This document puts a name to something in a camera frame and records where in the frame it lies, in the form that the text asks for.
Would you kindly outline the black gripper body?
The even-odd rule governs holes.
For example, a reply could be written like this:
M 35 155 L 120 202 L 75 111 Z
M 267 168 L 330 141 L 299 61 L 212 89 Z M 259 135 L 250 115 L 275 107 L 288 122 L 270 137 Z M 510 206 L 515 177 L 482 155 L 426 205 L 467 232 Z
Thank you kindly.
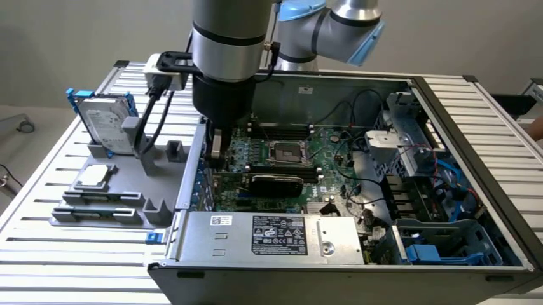
M 192 75 L 192 103 L 216 128 L 230 128 L 251 112 L 255 78 L 223 82 L 204 75 Z

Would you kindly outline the person's hand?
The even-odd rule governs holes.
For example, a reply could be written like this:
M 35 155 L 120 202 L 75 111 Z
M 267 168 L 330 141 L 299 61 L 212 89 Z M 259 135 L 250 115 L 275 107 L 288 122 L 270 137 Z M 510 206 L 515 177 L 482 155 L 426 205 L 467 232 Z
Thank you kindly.
M 543 116 L 532 121 L 526 132 L 534 141 L 543 139 Z

